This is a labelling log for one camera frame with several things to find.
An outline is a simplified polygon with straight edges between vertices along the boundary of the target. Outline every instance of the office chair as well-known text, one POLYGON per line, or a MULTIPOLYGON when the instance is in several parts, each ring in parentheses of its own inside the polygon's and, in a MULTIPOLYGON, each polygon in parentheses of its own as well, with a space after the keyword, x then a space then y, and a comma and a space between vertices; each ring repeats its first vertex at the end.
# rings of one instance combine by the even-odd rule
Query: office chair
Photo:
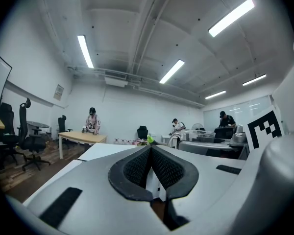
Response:
POLYGON ((139 139, 147 139, 148 130, 146 126, 140 126, 139 129, 137 129, 137 135, 139 139))
POLYGON ((14 154, 22 155, 25 160, 25 155, 21 152, 17 152, 14 148, 19 143, 19 136, 15 135, 13 126, 14 112, 12 106, 6 103, 0 105, 0 120, 4 124, 4 129, 0 129, 0 142, 6 144, 0 147, 0 151, 3 153, 2 160, 6 156, 10 155, 18 165, 14 154))
MULTIPOLYGON (((62 117, 59 117, 58 118, 58 124, 59 124, 59 132, 67 132, 66 130, 65 130, 65 120, 67 119, 67 117, 66 116, 64 116, 64 115, 62 115, 62 117)), ((69 144, 68 144, 68 140, 67 139, 62 139, 62 142, 64 142, 66 145, 67 145, 67 147, 68 147, 68 149, 69 149, 69 144)))
POLYGON ((29 137, 27 136, 28 128, 27 128, 27 121, 26 121, 26 108, 30 107, 30 100, 27 98, 26 103, 22 103, 20 105, 20 141, 19 145, 22 150, 29 150, 32 153, 33 157, 25 157, 26 161, 29 160, 26 164, 22 166, 22 170, 26 171, 25 167, 30 164, 35 164, 37 168, 40 170, 38 163, 48 163, 50 165, 50 162, 42 160, 39 156, 35 156, 34 151, 36 153, 39 152, 39 150, 43 150, 46 147, 46 142, 43 138, 41 138, 41 135, 36 134, 29 134, 29 137))

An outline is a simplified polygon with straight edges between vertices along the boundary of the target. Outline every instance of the white ceiling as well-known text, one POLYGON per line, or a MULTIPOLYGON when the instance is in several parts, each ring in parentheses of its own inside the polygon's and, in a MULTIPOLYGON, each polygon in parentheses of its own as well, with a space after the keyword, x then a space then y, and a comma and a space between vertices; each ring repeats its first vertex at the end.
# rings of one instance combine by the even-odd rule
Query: white ceiling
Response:
POLYGON ((100 79, 103 69, 125 72, 140 87, 205 105, 248 90, 242 83, 255 75, 267 74, 259 85, 281 81, 294 63, 293 32, 274 0, 253 0, 255 8, 237 22, 215 38, 208 33, 244 1, 42 0, 40 8, 77 78, 100 79), (77 35, 86 36, 95 69, 87 68, 77 35), (158 84, 178 59, 185 65, 158 84))

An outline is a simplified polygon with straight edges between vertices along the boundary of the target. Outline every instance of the fluorescent light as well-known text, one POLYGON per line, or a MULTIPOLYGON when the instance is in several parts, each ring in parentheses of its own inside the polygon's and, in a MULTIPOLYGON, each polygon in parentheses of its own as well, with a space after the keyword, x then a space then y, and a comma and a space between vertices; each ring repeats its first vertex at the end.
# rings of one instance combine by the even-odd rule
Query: fluorescent light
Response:
POLYGON ((245 86, 245 85, 247 85, 247 84, 250 84, 250 83, 253 83, 253 82, 256 82, 257 80, 262 79, 262 78, 264 78, 264 77, 266 77, 266 74, 265 74, 265 75, 262 75, 262 76, 260 76, 260 77, 257 77, 257 78, 255 78, 255 79, 253 79, 253 80, 250 80, 250 81, 248 81, 248 82, 246 82, 246 83, 243 83, 243 86, 245 86))
POLYGON ((89 68, 94 68, 92 60, 90 59, 90 55, 87 49, 86 38, 84 35, 77 36, 80 48, 82 49, 85 61, 89 68))
MULTIPOLYGON (((260 103, 259 103, 259 104, 260 104, 260 103)), ((250 107, 255 106, 255 105, 258 105, 258 104, 252 104, 252 105, 250 105, 250 107)))
POLYGON ((208 32, 213 36, 217 36, 221 31, 227 28, 230 24, 235 22, 242 15, 250 11, 254 8, 255 5, 252 0, 247 0, 243 2, 239 7, 232 10, 229 14, 227 14, 224 18, 222 18, 219 22, 217 22, 208 32))
POLYGON ((214 97, 214 96, 219 96, 219 95, 221 95, 221 94, 223 94, 223 93, 226 93, 226 91, 219 92, 219 93, 213 94, 213 95, 211 95, 211 96, 205 97, 205 99, 210 99, 210 98, 212 98, 212 97, 214 97))
POLYGON ((178 60, 175 65, 168 71, 168 73, 160 80, 160 84, 164 84, 167 80, 174 75, 185 63, 182 60, 178 60))

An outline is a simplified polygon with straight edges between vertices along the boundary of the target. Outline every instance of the person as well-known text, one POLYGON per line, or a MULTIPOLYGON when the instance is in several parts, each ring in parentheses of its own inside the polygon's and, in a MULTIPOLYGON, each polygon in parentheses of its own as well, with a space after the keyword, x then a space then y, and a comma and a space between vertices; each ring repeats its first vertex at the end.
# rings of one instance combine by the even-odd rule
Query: person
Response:
POLYGON ((100 129, 100 120, 98 115, 96 114, 96 110, 94 107, 89 109, 89 115, 86 119, 86 132, 91 132, 94 135, 99 134, 100 129))
POLYGON ((186 129, 185 124, 183 122, 177 121, 176 118, 173 119, 172 123, 174 123, 173 130, 169 133, 169 135, 172 135, 173 133, 181 133, 181 130, 186 129))
POLYGON ((220 125, 219 127, 235 127, 236 123, 234 118, 230 115, 227 115, 224 111, 220 112, 220 125))

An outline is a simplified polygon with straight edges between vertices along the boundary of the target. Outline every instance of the fan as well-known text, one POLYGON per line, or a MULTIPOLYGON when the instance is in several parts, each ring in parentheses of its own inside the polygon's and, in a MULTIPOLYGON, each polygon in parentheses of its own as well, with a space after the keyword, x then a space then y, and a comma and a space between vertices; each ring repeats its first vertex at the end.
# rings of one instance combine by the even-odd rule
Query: fan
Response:
POLYGON ((200 130, 200 131, 204 131, 205 128, 202 126, 202 124, 200 123, 196 123, 192 126, 192 130, 200 130))

